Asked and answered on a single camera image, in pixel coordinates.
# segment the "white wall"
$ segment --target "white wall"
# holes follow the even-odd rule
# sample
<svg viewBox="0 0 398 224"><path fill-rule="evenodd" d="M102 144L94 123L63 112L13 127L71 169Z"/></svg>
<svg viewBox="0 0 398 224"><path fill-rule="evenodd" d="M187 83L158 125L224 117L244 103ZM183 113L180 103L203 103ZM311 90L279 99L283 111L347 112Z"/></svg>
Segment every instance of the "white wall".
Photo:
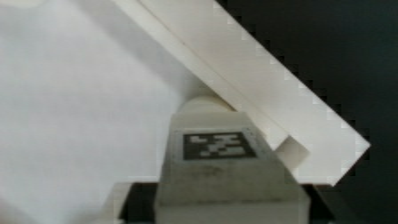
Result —
<svg viewBox="0 0 398 224"><path fill-rule="evenodd" d="M157 179L169 118L212 94L109 0L0 7L0 222L94 220Z"/></svg>

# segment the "black background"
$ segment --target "black background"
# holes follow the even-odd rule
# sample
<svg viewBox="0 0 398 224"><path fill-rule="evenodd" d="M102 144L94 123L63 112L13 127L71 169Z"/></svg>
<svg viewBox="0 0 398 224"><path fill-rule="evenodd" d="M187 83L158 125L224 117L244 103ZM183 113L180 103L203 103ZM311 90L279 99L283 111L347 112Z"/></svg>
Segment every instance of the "black background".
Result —
<svg viewBox="0 0 398 224"><path fill-rule="evenodd" d="M372 143L336 191L359 218L398 223L398 1L219 0Z"/></svg>

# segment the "black base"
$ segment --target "black base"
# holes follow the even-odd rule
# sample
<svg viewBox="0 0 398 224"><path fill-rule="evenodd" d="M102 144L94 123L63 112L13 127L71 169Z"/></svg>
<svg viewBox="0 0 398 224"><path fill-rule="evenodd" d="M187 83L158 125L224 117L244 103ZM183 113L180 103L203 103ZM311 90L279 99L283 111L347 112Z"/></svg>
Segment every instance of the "black base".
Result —
<svg viewBox="0 0 398 224"><path fill-rule="evenodd" d="M157 183L135 183L130 188L128 198L121 210L119 218L126 224L155 224L153 202L157 195ZM311 197L309 224L329 224L334 221L334 215L318 195L313 185L302 185Z"/></svg>

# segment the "white board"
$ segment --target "white board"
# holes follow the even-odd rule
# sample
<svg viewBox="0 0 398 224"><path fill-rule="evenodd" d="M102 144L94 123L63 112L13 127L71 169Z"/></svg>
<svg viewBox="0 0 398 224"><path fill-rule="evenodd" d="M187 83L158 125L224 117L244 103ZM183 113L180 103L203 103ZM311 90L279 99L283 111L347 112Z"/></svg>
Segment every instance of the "white board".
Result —
<svg viewBox="0 0 398 224"><path fill-rule="evenodd" d="M304 146L308 155L292 169L299 182L334 185L370 143L217 2L114 1L235 109L247 112L270 142L281 144L290 136Z"/></svg>
<svg viewBox="0 0 398 224"><path fill-rule="evenodd" d="M157 180L171 115L214 94L109 0L0 5L0 223L87 224Z"/></svg>
<svg viewBox="0 0 398 224"><path fill-rule="evenodd" d="M0 5L7 5L20 8L31 8L41 5L47 0L0 0Z"/></svg>

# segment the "gray block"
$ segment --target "gray block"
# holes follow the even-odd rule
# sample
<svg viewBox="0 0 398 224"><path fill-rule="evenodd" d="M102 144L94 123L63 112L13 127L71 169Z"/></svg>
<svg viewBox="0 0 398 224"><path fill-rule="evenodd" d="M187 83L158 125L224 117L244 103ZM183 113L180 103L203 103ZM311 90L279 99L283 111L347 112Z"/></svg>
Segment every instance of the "gray block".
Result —
<svg viewBox="0 0 398 224"><path fill-rule="evenodd" d="M158 224L308 224L309 197L246 113L173 117Z"/></svg>

